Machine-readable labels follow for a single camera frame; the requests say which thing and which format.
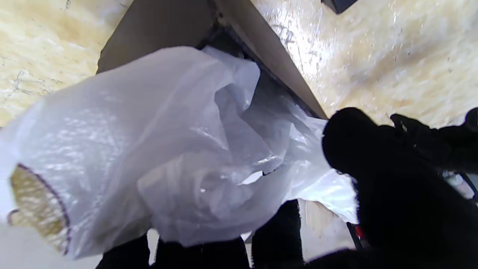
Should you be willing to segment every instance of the beige marble surface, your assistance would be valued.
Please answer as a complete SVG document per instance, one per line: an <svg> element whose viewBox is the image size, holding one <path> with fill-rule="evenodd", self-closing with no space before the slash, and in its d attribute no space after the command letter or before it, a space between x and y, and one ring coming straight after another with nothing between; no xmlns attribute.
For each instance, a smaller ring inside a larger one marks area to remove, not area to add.
<svg viewBox="0 0 478 269"><path fill-rule="evenodd" d="M95 74L132 0L0 2L0 126L42 95Z"/></svg>
<svg viewBox="0 0 478 269"><path fill-rule="evenodd" d="M328 116L355 106L432 126L478 106L478 1L358 0L337 16L320 0L252 0Z"/></svg>
<svg viewBox="0 0 478 269"><path fill-rule="evenodd" d="M0 3L0 126L41 95L92 76L133 0ZM340 16L320 0L252 0L328 116L362 108L432 126L478 106L478 1L359 0Z"/></svg>

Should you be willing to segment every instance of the plastic bag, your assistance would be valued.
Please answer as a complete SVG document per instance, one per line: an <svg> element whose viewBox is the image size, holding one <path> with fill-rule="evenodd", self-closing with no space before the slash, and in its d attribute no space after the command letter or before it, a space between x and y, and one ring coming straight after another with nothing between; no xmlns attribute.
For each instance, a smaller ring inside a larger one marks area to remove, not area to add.
<svg viewBox="0 0 478 269"><path fill-rule="evenodd" d="M159 50L47 96L8 124L0 175L13 171L19 212L72 258L151 227L184 246L233 239L287 199L327 206L330 194L314 186L344 190L354 204L346 178L319 183L330 175L325 122L266 84L255 92L259 76L255 63L213 48ZM247 181L260 171L267 175ZM335 200L328 207L346 216Z"/></svg>

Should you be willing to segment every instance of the translucent plastic sheet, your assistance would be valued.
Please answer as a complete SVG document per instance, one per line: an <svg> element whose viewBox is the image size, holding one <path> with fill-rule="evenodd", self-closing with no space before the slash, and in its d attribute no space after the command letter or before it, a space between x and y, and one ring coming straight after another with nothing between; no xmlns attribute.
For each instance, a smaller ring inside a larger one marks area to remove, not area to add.
<svg viewBox="0 0 478 269"><path fill-rule="evenodd" d="M438 127L478 104L478 1L358 0L337 16L319 0L251 0L328 116L355 106Z"/></svg>
<svg viewBox="0 0 478 269"><path fill-rule="evenodd" d="M9 123L0 175L13 171L11 221L23 217L71 258L151 227L184 246L233 239L294 198L355 222L350 179L322 152L326 122L264 80L256 86L255 63L204 52L159 50L49 95Z"/></svg>

